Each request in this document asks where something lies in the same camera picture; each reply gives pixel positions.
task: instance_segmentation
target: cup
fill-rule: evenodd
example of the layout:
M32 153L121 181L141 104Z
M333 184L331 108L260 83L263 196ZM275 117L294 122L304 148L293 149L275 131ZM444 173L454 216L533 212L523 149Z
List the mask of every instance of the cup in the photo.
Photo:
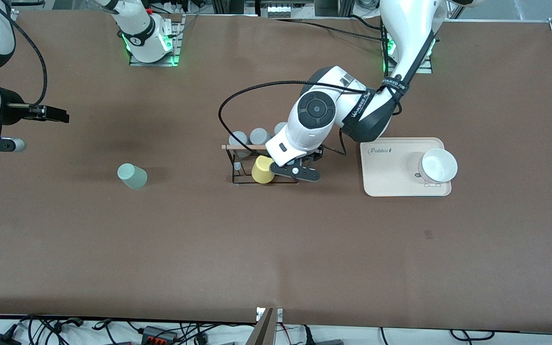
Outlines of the cup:
M428 183L443 184L457 174L457 160L447 150L431 149L419 162L419 174Z
M274 179L274 173L270 171L270 165L274 163L274 160L266 157L259 156L254 161L253 170L251 175L257 183L266 184Z
M129 163L118 167L117 174L118 178L131 189L142 188L149 178L144 169Z
M287 126L286 122L280 122L278 125L276 125L276 127L274 127L274 135L277 135L278 132L280 132L280 130L283 129L283 127L285 126Z
M243 131L235 131L234 135L236 138L238 138L243 144L248 145L250 142L248 141L248 137L246 134L244 134ZM238 140L236 140L233 136L230 136L230 145L232 146L239 146L241 145ZM237 157L240 157L243 159L244 157L248 157L250 155L250 152L248 150L236 150L234 152Z
M250 142L253 145L265 145L270 139L272 136L263 128L255 128L250 132Z

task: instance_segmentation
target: beige tray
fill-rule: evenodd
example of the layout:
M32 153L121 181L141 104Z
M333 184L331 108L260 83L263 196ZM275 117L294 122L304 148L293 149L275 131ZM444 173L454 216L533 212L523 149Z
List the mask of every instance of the beige tray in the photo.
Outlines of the beige tray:
M430 184L418 175L419 161L438 138L379 138L361 143L363 187L369 196L447 196L451 182Z

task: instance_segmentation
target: floor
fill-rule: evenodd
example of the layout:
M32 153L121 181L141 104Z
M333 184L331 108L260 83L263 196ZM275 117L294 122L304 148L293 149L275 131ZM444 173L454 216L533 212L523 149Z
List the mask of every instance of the floor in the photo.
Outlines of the floor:
M8 328L14 324L15 321L9 319L0 320L0 334L4 334ZM96 331L92 329L95 325L95 321L86 321L81 328L76 328L72 325L63 328L61 336L70 345L111 345L105 330ZM32 334L36 334L38 323L35 321L31 328ZM134 327L146 327L153 326L163 330L178 328L178 323L147 323L147 322L134 322ZM287 332L291 338L291 342L287 339L287 336L282 331L281 327L278 327L276 332L275 345L295 345L297 343L305 344L306 335L304 327L300 325L286 325ZM310 326L313 339L319 343L321 341L330 341L335 339L341 339L345 345L385 345L385 342L381 338L379 328L371 327L331 327L331 326ZM114 322L109 325L109 330L112 334L112 338L118 344L127 344L131 342L134 345L141 343L141 336L133 330L127 323ZM250 326L228 327L225 325L219 326L213 330L207 332L208 345L230 345L235 343L237 345L245 344L250 336L253 328ZM14 339L20 341L22 345L30 345L28 338L28 331L22 327L18 327L15 333ZM456 331L455 335L463 337L462 332ZM469 332L469 336L472 338L482 338L487 336L487 332ZM46 335L41 338L40 344L45 344L44 340ZM418 330L418 329L403 329L403 328L385 328L385 338L388 345L467 345L466 342L461 342L454 339L447 330ZM57 344L57 340L52 336L48 343L50 345ZM480 341L475 341L474 344L480 344ZM548 334L528 334L528 333L496 333L492 339L483 341L483 345L552 345L552 335Z

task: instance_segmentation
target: brown table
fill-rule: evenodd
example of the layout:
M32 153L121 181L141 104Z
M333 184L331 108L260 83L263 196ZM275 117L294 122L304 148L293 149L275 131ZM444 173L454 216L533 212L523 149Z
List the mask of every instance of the brown table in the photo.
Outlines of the brown table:
M548 24L446 23L386 136L436 136L460 162L446 198L370 198L358 146L317 184L233 186L220 103L340 65L381 80L377 42L298 23L201 17L177 68L130 68L105 13L24 12L46 104L0 153L0 313L552 332L552 35ZM351 20L322 22L372 33ZM0 85L37 98L18 36ZM300 87L241 96L234 129L284 121ZM337 146L333 131L326 144ZM139 191L119 164L147 168Z

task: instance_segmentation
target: yellow cup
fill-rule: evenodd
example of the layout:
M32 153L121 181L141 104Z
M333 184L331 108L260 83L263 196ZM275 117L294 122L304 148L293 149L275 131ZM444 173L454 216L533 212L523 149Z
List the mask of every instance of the yellow cup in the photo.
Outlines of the yellow cup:
M270 165L274 163L274 160L259 156L254 161L253 171L251 175L257 183L266 184L270 183L274 179L274 173L270 171Z

